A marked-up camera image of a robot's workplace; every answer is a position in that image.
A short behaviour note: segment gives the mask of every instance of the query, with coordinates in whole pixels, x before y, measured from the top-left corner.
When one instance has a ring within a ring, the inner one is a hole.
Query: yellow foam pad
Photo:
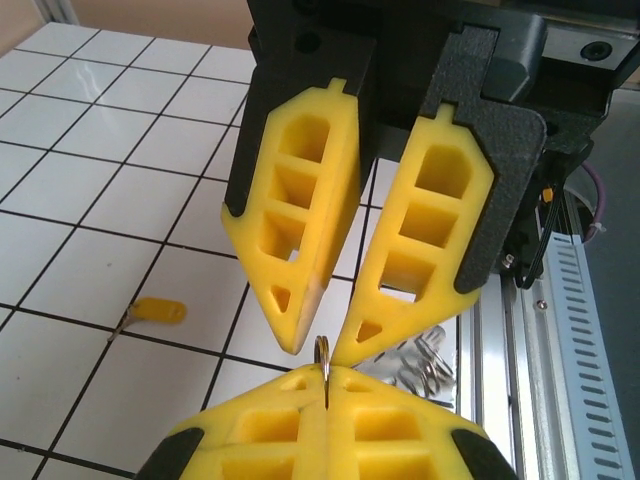
[[[222,223],[278,343],[298,353],[359,201],[358,102],[310,88],[265,125],[245,212]]]
[[[480,427],[343,367],[317,365],[183,422],[204,430],[181,480],[471,479],[451,432]]]
[[[358,275],[332,363],[353,365],[456,315],[478,291],[454,281],[493,182],[454,107],[418,117]],[[380,290],[415,295],[405,301]]]

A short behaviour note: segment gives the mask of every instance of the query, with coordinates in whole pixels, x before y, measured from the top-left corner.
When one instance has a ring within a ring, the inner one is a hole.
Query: metal ring
[[[324,335],[316,337],[313,348],[313,362],[320,364],[322,379],[324,381],[324,403],[329,407],[329,340]]]

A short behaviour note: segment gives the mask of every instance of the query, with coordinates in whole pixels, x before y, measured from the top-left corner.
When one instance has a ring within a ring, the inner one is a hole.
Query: purple cable
[[[607,206],[607,192],[604,188],[604,182],[598,172],[593,168],[593,166],[589,162],[582,162],[582,168],[584,168],[585,172],[589,174],[591,179],[593,180],[594,185],[596,186],[596,192],[598,194],[598,201],[596,203],[596,210],[593,214],[593,222],[589,226],[589,230],[587,230],[587,234],[584,236],[584,242],[587,243],[593,237],[595,237],[596,233],[602,230],[602,217],[604,216],[604,210]]]

